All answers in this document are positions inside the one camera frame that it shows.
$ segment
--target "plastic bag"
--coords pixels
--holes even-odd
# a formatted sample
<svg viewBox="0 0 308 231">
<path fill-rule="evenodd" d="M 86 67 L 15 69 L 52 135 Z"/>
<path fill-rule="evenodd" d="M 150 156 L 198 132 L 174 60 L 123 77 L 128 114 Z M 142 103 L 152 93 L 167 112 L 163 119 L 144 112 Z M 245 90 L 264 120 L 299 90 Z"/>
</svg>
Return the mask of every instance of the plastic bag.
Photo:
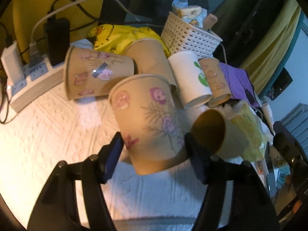
<svg viewBox="0 0 308 231">
<path fill-rule="evenodd" d="M 89 36 L 96 37 L 94 44 L 95 50 L 119 55 L 123 55 L 124 50 L 132 42 L 142 38 L 153 38 L 162 44 L 166 57 L 168 58 L 170 56 L 170 52 L 159 35 L 149 27 L 135 28 L 124 25 L 103 24 L 92 29 Z"/>
<path fill-rule="evenodd" d="M 233 108 L 226 104 L 223 110 L 225 116 L 245 134 L 249 141 L 249 146 L 242 154 L 243 159 L 249 162 L 262 160 L 269 140 L 261 130 L 258 116 L 252 113 L 246 101 L 238 102 Z"/>
</svg>

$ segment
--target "green leaf print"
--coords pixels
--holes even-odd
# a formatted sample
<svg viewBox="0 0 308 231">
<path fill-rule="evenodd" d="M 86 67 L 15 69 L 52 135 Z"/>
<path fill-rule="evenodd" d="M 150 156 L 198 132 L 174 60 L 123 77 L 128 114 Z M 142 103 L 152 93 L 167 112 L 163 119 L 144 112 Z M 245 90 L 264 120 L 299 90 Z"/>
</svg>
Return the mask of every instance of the green leaf print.
<svg viewBox="0 0 308 231">
<path fill-rule="evenodd" d="M 204 86 L 208 87 L 208 82 L 207 82 L 207 80 L 206 80 L 204 74 L 200 73 L 200 74 L 198 75 L 198 79 L 199 79 L 199 81 L 201 82 L 201 84 L 203 84 Z"/>
<path fill-rule="evenodd" d="M 200 65 L 196 61 L 194 61 L 193 63 L 197 68 L 201 69 Z"/>
</svg>

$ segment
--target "white power adapter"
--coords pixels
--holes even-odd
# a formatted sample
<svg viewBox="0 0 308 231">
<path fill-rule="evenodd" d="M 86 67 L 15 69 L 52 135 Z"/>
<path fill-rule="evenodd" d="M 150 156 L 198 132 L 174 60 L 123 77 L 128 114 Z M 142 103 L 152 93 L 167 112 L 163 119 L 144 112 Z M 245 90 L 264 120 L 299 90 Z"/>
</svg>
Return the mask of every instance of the white power adapter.
<svg viewBox="0 0 308 231">
<path fill-rule="evenodd" d="M 4 48 L 1 55 L 1 62 L 7 77 L 12 81 L 13 84 L 16 84 L 25 79 L 16 41 L 14 41 L 10 47 Z"/>
</svg>

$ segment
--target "black power adapter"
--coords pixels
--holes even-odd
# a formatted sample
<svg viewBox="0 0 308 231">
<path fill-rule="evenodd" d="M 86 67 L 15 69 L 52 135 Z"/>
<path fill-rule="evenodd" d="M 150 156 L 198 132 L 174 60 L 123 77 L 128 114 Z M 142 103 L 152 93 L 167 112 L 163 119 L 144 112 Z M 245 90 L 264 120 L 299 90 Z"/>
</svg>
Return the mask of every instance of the black power adapter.
<svg viewBox="0 0 308 231">
<path fill-rule="evenodd" d="M 64 17 L 47 21 L 44 33 L 50 64 L 56 66 L 65 60 L 70 47 L 70 21 Z"/>
</svg>

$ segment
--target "power outlet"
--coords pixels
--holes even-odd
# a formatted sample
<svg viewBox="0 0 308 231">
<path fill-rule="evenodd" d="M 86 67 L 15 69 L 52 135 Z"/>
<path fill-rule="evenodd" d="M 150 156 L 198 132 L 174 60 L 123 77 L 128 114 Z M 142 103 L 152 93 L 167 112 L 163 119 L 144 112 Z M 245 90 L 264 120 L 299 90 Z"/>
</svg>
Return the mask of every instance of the power outlet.
<svg viewBox="0 0 308 231">
<path fill-rule="evenodd" d="M 12 96 L 16 95 L 20 90 L 27 86 L 27 80 L 24 79 L 12 86 Z"/>
<path fill-rule="evenodd" d="M 48 73 L 48 68 L 47 68 L 46 63 L 44 62 L 41 62 L 38 65 L 35 65 L 29 70 L 31 81 L 36 80 L 37 78 L 41 77 L 42 75 L 46 73 Z"/>
</svg>

